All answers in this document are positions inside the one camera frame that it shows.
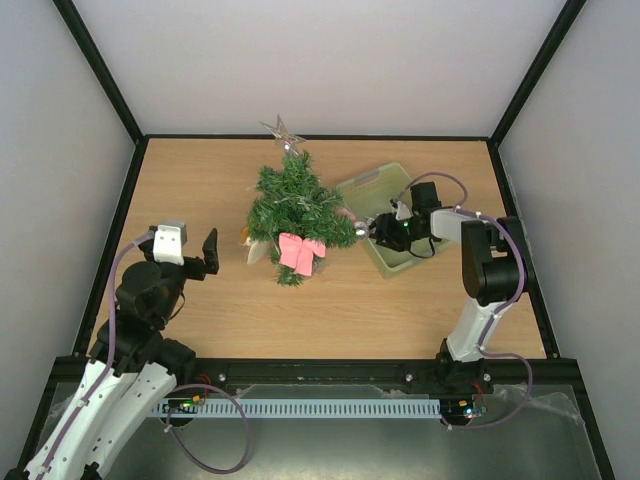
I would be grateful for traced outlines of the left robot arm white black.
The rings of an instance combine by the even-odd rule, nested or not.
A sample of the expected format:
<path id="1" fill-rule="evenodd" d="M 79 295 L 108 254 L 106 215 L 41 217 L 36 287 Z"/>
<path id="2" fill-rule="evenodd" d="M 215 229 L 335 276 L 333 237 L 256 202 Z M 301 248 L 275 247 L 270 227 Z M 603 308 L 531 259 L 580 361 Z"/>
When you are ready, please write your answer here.
<path id="1" fill-rule="evenodd" d="M 162 332 L 187 281 L 217 274 L 217 230 L 199 257 L 183 253 L 185 224 L 151 227 L 120 253 L 107 281 L 109 317 L 53 432 L 9 479 L 102 479 L 151 408 L 190 380 L 195 352 Z"/>

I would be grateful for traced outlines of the pink paper triangle ornament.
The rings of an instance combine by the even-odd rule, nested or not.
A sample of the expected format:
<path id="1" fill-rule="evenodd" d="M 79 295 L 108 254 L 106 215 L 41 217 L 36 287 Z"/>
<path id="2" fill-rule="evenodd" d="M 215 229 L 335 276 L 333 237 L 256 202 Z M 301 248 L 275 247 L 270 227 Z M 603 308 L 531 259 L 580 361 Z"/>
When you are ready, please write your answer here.
<path id="1" fill-rule="evenodd" d="M 346 208 L 342 208 L 338 211 L 338 214 L 340 216 L 344 216 L 346 218 L 348 218 L 352 223 L 355 223 L 357 221 L 355 215 L 348 209 Z"/>

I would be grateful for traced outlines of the silver star ornament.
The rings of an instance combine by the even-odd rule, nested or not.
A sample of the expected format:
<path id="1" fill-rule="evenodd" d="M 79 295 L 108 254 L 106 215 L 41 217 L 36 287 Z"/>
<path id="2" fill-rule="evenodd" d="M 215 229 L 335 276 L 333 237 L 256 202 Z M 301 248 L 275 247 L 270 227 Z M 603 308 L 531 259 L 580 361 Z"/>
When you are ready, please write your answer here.
<path id="1" fill-rule="evenodd" d="M 291 133 L 280 115 L 276 116 L 274 125 L 266 122 L 260 122 L 260 124 L 274 137 L 275 144 L 281 147 L 286 155 L 300 155 L 301 151 L 299 145 L 305 143 L 306 139 L 297 134 Z"/>

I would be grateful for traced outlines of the clear led string lights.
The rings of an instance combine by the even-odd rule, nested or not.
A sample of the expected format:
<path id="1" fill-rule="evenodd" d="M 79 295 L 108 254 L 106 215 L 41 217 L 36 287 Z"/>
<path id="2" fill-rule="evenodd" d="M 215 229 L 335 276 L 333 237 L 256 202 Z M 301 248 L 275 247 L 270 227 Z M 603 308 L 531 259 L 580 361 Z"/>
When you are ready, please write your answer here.
<path id="1" fill-rule="evenodd" d="M 325 198 L 324 200 L 318 200 L 318 203 L 320 205 L 324 205 L 325 203 L 332 203 L 332 202 L 337 202 L 340 200 L 340 197 L 338 195 L 330 195 L 329 197 Z M 310 204 L 313 202 L 313 199 L 311 197 L 307 197 L 307 196 L 302 196 L 302 195 L 290 195 L 290 196 L 286 196 L 284 198 L 280 198 L 277 200 L 274 200 L 273 203 L 274 204 L 280 204 L 280 203 L 284 203 L 287 201 L 294 201 L 295 203 L 302 205 L 305 209 L 309 210 L 310 209 Z"/>

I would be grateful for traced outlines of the small green christmas tree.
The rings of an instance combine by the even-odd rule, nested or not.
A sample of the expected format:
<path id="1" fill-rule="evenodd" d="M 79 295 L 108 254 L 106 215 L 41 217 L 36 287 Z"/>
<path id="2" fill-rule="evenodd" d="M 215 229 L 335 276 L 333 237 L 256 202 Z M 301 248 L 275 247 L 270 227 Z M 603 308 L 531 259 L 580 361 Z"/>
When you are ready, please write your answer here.
<path id="1" fill-rule="evenodd" d="M 321 184 L 319 176 L 313 170 L 313 159 L 308 151 L 301 152 L 299 156 L 285 155 L 280 169 L 262 167 L 256 190 L 258 196 L 247 214 L 246 226 L 253 239 L 270 242 L 268 255 L 276 267 L 276 282 L 279 285 L 299 286 L 310 277 L 296 274 L 293 269 L 280 263 L 278 238 L 281 233 L 320 241 L 325 244 L 326 253 L 329 249 L 346 249 L 356 243 L 354 223 L 338 214 L 344 206 L 342 195 L 338 190 Z M 274 200 L 290 195 L 311 197 L 313 202 L 310 209 L 307 210 L 294 201 L 273 203 Z M 330 195 L 338 195 L 340 200 L 324 205 L 318 203 L 318 200 L 324 200 Z M 324 258 L 315 258 L 313 273 Z"/>

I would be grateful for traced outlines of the pink bow ornament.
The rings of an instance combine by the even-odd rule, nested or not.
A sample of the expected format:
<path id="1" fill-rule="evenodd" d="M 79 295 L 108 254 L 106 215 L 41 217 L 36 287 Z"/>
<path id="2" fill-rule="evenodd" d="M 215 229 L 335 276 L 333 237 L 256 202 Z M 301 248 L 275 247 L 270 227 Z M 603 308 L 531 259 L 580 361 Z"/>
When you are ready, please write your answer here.
<path id="1" fill-rule="evenodd" d="M 308 238 L 303 239 L 291 233 L 281 233 L 278 238 L 280 263 L 294 270 L 296 274 L 309 277 L 313 274 L 316 257 L 326 256 L 324 243 Z"/>

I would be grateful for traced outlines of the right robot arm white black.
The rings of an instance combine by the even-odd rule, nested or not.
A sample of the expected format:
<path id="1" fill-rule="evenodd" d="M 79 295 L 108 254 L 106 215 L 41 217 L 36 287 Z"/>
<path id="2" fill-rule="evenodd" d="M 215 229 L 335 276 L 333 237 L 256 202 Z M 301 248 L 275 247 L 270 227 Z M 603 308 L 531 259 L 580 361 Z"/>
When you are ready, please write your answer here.
<path id="1" fill-rule="evenodd" d="M 433 182 L 412 185 L 412 205 L 391 201 L 392 211 L 367 222 L 369 238 L 380 247 L 411 253 L 426 240 L 446 240 L 461 249 L 461 276 L 467 302 L 459 321 L 436 355 L 434 383 L 445 391 L 460 390 L 471 379 L 471 366 L 498 358 L 487 350 L 498 322 L 529 289 L 531 261 L 525 253 L 524 230 L 514 216 L 493 218 L 460 205 L 443 206 Z"/>

